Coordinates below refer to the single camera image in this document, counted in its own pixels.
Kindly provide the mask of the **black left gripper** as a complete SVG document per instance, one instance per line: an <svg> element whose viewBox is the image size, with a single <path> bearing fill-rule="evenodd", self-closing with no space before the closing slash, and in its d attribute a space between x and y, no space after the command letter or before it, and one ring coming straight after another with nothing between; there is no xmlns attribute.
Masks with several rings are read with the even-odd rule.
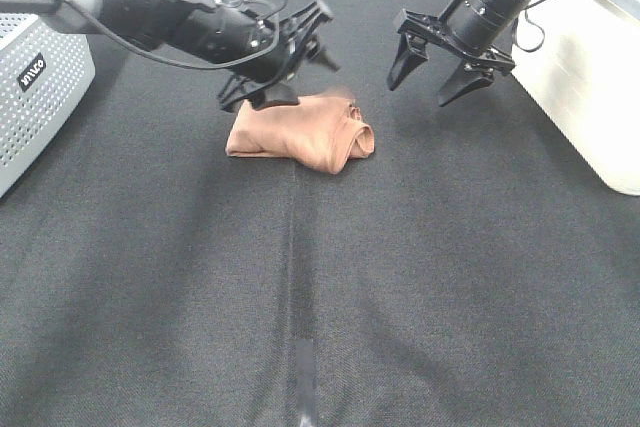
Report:
<svg viewBox="0 0 640 427"><path fill-rule="evenodd" d="M247 101L254 110L298 105L289 85L301 65L310 62L331 72L340 70L321 41L317 29L334 15L323 0L315 0L278 23L275 47L264 55L232 69L232 76L218 93L223 111L234 112Z"/></svg>

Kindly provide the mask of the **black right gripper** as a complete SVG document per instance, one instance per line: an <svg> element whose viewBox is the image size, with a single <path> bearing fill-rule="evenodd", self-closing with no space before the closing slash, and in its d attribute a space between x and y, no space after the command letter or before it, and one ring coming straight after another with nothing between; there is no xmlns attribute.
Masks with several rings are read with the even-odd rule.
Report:
<svg viewBox="0 0 640 427"><path fill-rule="evenodd" d="M402 9L393 21L400 41L395 59L387 75L387 87L394 91L416 68L428 61L426 47L436 45L461 61L439 89L440 107L494 82L494 71L503 75L515 68L510 54L489 46L479 53L456 39L448 26L435 16Z"/></svg>

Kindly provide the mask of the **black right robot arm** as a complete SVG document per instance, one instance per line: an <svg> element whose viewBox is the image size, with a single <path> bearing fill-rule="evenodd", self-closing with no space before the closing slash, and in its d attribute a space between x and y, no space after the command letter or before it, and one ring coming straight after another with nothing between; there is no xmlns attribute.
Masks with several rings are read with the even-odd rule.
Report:
<svg viewBox="0 0 640 427"><path fill-rule="evenodd" d="M428 60L433 44L460 59L460 64L438 92L438 103L450 102L494 82L494 75L511 73L515 62L494 46L500 34L532 6L532 0L451 0L437 16L401 10L394 26L400 35L387 86L395 90Z"/></svg>

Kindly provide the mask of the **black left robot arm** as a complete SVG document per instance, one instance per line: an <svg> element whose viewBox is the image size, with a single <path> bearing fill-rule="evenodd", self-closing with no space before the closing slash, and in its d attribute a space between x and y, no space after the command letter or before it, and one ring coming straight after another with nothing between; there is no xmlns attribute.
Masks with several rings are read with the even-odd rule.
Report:
<svg viewBox="0 0 640 427"><path fill-rule="evenodd" d="M1 0L6 13L38 15L62 34L102 34L141 57L162 64L164 45L198 58L174 61L199 71L228 70L218 93L221 109L243 102L261 110L296 105L289 81L305 62L337 71L317 35L333 14L315 0L282 18L288 0Z"/></svg>

